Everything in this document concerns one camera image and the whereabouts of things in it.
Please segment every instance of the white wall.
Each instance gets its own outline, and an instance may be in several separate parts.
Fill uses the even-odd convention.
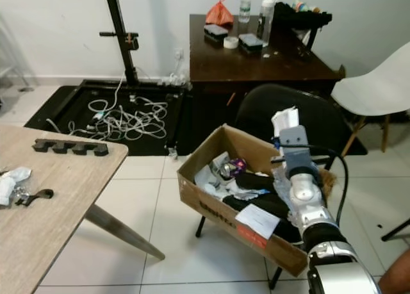
[[[120,0],[128,31],[140,34],[134,64],[150,76],[169,74],[174,48],[184,49],[189,68],[189,14],[206,13],[218,0]],[[294,0],[283,0],[292,3]],[[368,72],[410,41],[408,0],[303,0],[333,13],[313,50],[348,75]],[[261,0],[252,0],[252,14]],[[232,13],[239,0],[226,0]],[[0,20],[12,33],[24,69],[38,77],[119,76],[122,62],[105,0],[0,0]]]

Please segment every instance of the wooden table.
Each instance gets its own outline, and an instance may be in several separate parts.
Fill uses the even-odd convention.
[[[32,293],[84,217],[127,243],[159,259],[165,256],[132,229],[94,204],[127,156],[125,145],[106,143],[103,157],[88,152],[55,154],[35,152],[37,138],[84,138],[0,126],[0,169],[32,169],[31,193],[49,188],[52,199],[37,199],[29,207],[0,209],[0,293]]]
[[[340,80],[315,54],[301,58],[299,54],[307,49],[291,31],[274,26],[270,45],[262,53],[247,54],[209,42],[204,25],[205,15],[190,15],[194,148],[224,122],[233,125],[243,96],[258,85],[279,83],[328,98]],[[233,27],[227,29],[229,35],[238,36],[256,33],[257,26],[257,16],[251,16],[246,25],[235,17]]]

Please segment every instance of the orange plastic bag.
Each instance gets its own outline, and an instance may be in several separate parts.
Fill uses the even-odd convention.
[[[219,2],[206,14],[206,24],[233,24],[233,15],[224,4],[222,4],[222,1],[225,0],[219,0]]]

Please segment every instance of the water bottle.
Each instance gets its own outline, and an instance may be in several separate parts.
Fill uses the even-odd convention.
[[[250,19],[250,2],[252,0],[241,0],[241,5],[239,7],[239,18],[238,21],[241,23],[248,23]]]
[[[266,47],[269,44],[270,30],[272,29],[276,2],[277,0],[262,0],[256,36],[263,41],[263,47]]]

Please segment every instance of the tape roll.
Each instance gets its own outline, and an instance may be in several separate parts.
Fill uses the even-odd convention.
[[[226,49],[236,49],[238,47],[239,39],[236,37],[225,37],[224,47]]]

